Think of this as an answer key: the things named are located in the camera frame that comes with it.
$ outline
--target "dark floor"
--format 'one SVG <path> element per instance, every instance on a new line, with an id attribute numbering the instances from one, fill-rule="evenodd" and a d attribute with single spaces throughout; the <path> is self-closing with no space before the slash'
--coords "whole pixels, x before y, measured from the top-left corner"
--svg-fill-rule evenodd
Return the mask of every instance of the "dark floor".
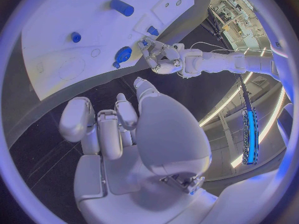
<path id="1" fill-rule="evenodd" d="M 221 45 L 215 37 L 201 27 L 195 29 L 182 42 L 189 48 L 197 41 Z M 214 48 L 198 45 L 195 48 L 211 51 Z M 90 99 L 95 112 L 113 109 L 118 93 L 124 93 L 137 109 L 133 88 L 137 76 L 152 82 L 156 88 L 186 106 L 197 120 L 202 119 L 235 83 L 232 73 L 203 73 L 183 79 L 177 74 L 157 75 L 150 69 L 126 75 L 109 83 L 94 87 L 78 96 Z M 59 134 L 58 124 L 67 102 L 44 115 L 17 140 L 10 149 L 13 160 L 33 193 L 56 215 L 67 223 L 85 223 L 78 211 L 73 195 L 73 181 L 82 153 L 80 143 L 70 143 Z"/>

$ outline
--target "blue gear-shaped knob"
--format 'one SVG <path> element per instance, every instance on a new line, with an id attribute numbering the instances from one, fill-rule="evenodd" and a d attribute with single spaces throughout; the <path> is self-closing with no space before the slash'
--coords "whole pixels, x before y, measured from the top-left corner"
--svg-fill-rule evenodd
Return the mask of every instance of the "blue gear-shaped knob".
<path id="1" fill-rule="evenodd" d="M 125 46 L 116 53 L 115 60 L 117 63 L 125 62 L 130 58 L 131 54 L 132 49 L 128 46 Z"/>

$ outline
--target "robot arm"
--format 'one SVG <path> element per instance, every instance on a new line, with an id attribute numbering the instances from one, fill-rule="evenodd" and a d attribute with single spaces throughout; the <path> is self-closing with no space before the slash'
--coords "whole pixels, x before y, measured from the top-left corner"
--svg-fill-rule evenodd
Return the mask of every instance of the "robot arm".
<path id="1" fill-rule="evenodd" d="M 160 54 L 165 55 L 170 60 L 157 60 L 154 50 L 149 54 L 144 46 L 144 41 L 157 43 Z M 276 66 L 272 57 L 245 56 L 244 53 L 233 52 L 228 55 L 213 52 L 202 52 L 199 49 L 185 49 L 184 44 L 176 43 L 173 46 L 165 45 L 158 41 L 146 38 L 139 43 L 144 57 L 149 66 L 158 74 L 171 74 L 178 72 L 184 78 L 199 76 L 202 71 L 215 73 L 220 71 L 230 71 L 232 73 L 245 73 L 252 71 L 267 74 L 279 80 Z"/>

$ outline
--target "small blue object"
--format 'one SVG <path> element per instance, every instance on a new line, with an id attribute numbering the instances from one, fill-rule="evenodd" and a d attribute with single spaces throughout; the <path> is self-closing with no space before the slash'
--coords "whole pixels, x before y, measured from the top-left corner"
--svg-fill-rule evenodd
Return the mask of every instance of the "small blue object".
<path id="1" fill-rule="evenodd" d="M 144 46 L 147 46 L 147 45 L 148 45 L 148 43 L 147 43 L 145 40 L 142 41 L 142 44 L 143 44 Z"/>
<path id="2" fill-rule="evenodd" d="M 113 63 L 113 66 L 114 66 L 116 69 L 120 68 L 120 64 L 117 63 L 116 61 Z"/>
<path id="3" fill-rule="evenodd" d="M 120 0 L 111 0 L 110 7 L 125 16 L 131 16 L 134 12 L 134 7 Z"/>
<path id="4" fill-rule="evenodd" d="M 71 34 L 73 42 L 77 43 L 81 40 L 81 35 L 78 32 L 73 32 Z"/>
<path id="5" fill-rule="evenodd" d="M 127 61 L 132 53 L 132 49 L 128 46 L 124 46 L 122 49 L 120 49 L 116 55 L 115 55 L 115 60 L 117 63 L 122 63 Z"/>
<path id="6" fill-rule="evenodd" d="M 154 28 L 153 26 L 150 26 L 148 29 L 148 33 L 154 36 L 159 36 L 159 32 L 156 28 Z"/>

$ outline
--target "black floor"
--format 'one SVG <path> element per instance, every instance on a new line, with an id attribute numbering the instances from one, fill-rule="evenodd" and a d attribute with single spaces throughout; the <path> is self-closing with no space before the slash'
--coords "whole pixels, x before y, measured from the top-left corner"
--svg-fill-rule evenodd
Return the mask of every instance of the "black floor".
<path id="1" fill-rule="evenodd" d="M 197 41 L 221 45 L 201 27 L 189 34 L 183 43 L 189 48 Z M 195 48 L 211 51 L 214 47 Z M 235 83 L 232 73 L 204 73 L 191 79 L 177 74 L 157 75 L 150 69 L 132 73 L 109 83 L 94 87 L 78 96 L 90 99 L 95 112 L 113 109 L 118 93 L 124 93 L 137 109 L 133 82 L 137 76 L 152 82 L 156 88 L 186 106 L 197 120 L 202 119 Z M 85 223 L 73 195 L 77 163 L 83 155 L 80 143 L 70 143 L 58 131 L 61 114 L 67 102 L 44 115 L 17 140 L 10 149 L 13 160 L 33 193 L 56 215 L 67 223 Z"/>

